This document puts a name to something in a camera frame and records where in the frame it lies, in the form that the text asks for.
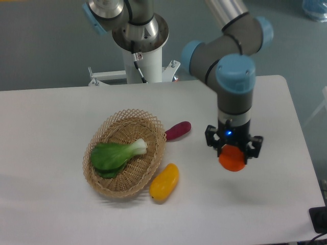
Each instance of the orange ball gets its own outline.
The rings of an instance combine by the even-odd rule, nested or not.
[[[238,147],[226,144],[220,153],[219,162],[225,169],[238,172],[245,167],[244,153]]]

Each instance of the green leafy vegetable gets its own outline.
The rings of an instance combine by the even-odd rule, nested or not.
[[[122,165],[132,157],[145,154],[147,147],[143,139],[132,144],[99,143],[91,152],[91,162],[98,173],[111,176],[122,170]]]
[[[115,178],[126,166],[126,162],[119,168],[111,171],[97,171],[98,175],[104,179]]]

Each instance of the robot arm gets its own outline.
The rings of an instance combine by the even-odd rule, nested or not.
[[[259,156],[263,142],[262,136],[249,134],[255,65],[247,55],[267,47],[273,29],[265,18],[253,18],[241,0],[206,3],[223,36],[208,44],[190,42],[182,51],[181,64],[218,95],[218,129],[207,127],[207,145],[217,150],[218,157],[225,145],[236,146],[246,164]]]

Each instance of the woven basket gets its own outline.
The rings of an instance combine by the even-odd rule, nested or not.
[[[90,153],[99,142],[130,144],[142,138],[147,153],[135,156],[115,178],[103,179],[95,171]],[[107,197],[124,198],[136,194],[150,181],[164,154],[166,134],[157,117],[143,110],[123,110],[108,118],[88,145],[83,171],[93,189]]]

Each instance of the white table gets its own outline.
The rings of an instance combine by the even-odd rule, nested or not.
[[[308,209],[319,185],[280,76],[258,77],[251,134],[265,137],[258,159],[226,171],[206,146],[217,125],[216,94],[199,81],[0,92],[0,244],[262,244],[309,240]],[[145,189],[127,201],[103,198],[82,159],[93,134],[117,111],[139,108],[165,128],[192,131],[167,143],[180,182],[162,205]]]

